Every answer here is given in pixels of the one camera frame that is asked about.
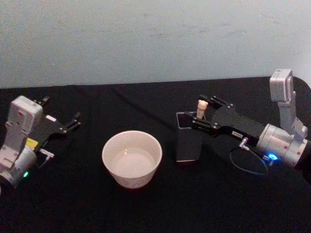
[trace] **wall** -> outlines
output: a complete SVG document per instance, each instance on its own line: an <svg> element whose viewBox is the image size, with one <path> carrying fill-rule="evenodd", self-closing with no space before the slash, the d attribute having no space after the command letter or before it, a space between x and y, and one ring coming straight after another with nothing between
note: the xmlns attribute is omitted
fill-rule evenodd
<svg viewBox="0 0 311 233"><path fill-rule="evenodd" d="M311 1L2 0L0 87L269 76L311 84Z"/></svg>

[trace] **green led light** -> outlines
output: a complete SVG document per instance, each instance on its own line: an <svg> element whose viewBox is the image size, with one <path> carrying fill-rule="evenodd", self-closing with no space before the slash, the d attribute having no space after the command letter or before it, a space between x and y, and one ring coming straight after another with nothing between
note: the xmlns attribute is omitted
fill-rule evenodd
<svg viewBox="0 0 311 233"><path fill-rule="evenodd" d="M28 174L29 174L29 172L26 171L26 172L24 173L23 177L26 178L26 177L28 176Z"/></svg>

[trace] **white cylindrical object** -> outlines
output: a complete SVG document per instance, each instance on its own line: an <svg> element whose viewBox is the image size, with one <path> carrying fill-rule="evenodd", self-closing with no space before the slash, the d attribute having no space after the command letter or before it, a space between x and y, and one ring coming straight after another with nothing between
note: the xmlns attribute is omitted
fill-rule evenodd
<svg viewBox="0 0 311 233"><path fill-rule="evenodd" d="M132 189L151 180L161 158L160 143L141 131L124 131L113 136L102 152L103 163L117 183Z"/></svg>
<svg viewBox="0 0 311 233"><path fill-rule="evenodd" d="M198 101L198 109L196 111L196 117L199 119L202 119L205 113L205 110L208 106L208 103L204 100L199 100Z"/></svg>

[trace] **table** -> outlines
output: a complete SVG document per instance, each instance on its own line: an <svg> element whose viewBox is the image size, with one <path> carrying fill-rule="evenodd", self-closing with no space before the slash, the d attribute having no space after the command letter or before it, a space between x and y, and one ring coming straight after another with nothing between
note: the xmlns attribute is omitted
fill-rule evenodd
<svg viewBox="0 0 311 233"><path fill-rule="evenodd" d="M311 125L311 90L294 79L297 116ZM82 126L45 149L52 161L0 199L2 232L310 232L311 188L301 173L278 164L260 177L237 170L229 151L238 141L204 137L200 160L175 162L175 113L196 110L199 94L231 101L242 115L279 126L269 77L169 83L56 86L0 91L0 138L10 102L49 95L45 113ZM163 158L151 183L126 190L102 163L113 135L141 130L160 142Z"/></svg>

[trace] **yellow label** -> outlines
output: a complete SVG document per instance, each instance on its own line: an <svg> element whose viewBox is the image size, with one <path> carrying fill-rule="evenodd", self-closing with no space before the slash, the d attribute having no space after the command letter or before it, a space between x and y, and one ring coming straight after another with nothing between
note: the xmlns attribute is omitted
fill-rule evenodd
<svg viewBox="0 0 311 233"><path fill-rule="evenodd" d="M29 137L27 138L26 146L28 146L29 148L34 149L37 145L38 145L37 141L34 141L33 139L31 139Z"/></svg>

